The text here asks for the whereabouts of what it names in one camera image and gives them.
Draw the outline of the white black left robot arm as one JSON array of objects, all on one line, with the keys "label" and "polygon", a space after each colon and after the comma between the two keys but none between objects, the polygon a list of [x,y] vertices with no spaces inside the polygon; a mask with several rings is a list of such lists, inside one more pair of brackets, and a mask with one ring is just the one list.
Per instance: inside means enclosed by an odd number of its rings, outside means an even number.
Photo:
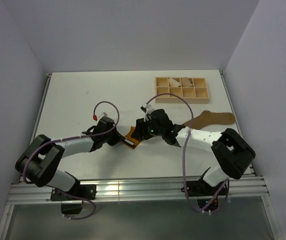
[{"label": "white black left robot arm", "polygon": [[52,140],[38,135],[15,164],[15,169],[38,187],[48,185],[54,178],[61,159],[79,153],[91,153],[103,144],[114,146],[125,139],[115,122],[104,116],[79,136]]}]

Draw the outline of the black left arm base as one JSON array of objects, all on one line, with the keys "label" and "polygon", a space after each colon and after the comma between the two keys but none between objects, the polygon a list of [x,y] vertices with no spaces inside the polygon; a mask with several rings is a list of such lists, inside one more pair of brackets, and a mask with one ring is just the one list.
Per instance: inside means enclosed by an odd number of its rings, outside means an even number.
[{"label": "black left arm base", "polygon": [[[50,200],[61,202],[61,213],[64,217],[71,220],[82,220],[95,213],[97,207],[93,200],[96,198],[96,192],[97,186],[95,184],[80,184],[67,192],[55,188],[52,189]],[[85,202],[90,203],[93,209],[88,215],[79,216]]]}]

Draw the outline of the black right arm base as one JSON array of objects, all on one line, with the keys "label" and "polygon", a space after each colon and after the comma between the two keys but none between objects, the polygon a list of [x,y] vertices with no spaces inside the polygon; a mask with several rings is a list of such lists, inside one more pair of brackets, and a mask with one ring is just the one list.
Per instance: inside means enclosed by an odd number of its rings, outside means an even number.
[{"label": "black right arm base", "polygon": [[181,192],[187,192],[188,197],[208,197],[206,199],[197,199],[197,207],[201,213],[211,214],[217,211],[220,207],[219,197],[225,196],[224,200],[227,201],[229,195],[230,181],[224,180],[217,186],[210,186],[207,184],[203,177],[199,180],[190,180],[186,182],[186,191],[182,187]]}]

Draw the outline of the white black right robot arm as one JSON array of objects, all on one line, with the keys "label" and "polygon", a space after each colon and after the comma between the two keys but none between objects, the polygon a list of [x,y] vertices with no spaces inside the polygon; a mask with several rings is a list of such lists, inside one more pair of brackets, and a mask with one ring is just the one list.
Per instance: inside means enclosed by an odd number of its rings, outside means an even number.
[{"label": "white black right robot arm", "polygon": [[131,138],[140,142],[156,136],[162,137],[170,146],[193,147],[214,154],[217,165],[206,170],[199,183],[199,189],[205,195],[212,194],[217,185],[226,179],[240,179],[256,157],[252,147],[234,129],[209,132],[174,124],[163,109],[137,119],[130,134]]}]

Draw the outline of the yellow sock with brown cuff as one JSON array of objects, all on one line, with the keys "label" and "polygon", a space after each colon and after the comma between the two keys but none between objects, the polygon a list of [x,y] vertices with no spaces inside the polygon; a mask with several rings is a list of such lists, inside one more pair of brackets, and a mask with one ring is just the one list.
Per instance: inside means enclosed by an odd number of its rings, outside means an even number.
[{"label": "yellow sock with brown cuff", "polygon": [[135,130],[135,127],[134,127],[134,126],[131,126],[130,131],[125,135],[125,139],[123,140],[123,143],[124,143],[126,146],[128,146],[129,148],[133,149],[133,150],[134,150],[134,149],[139,145],[139,143],[140,143],[139,140],[137,140],[137,139],[131,137],[131,134],[134,132],[134,130]]}]

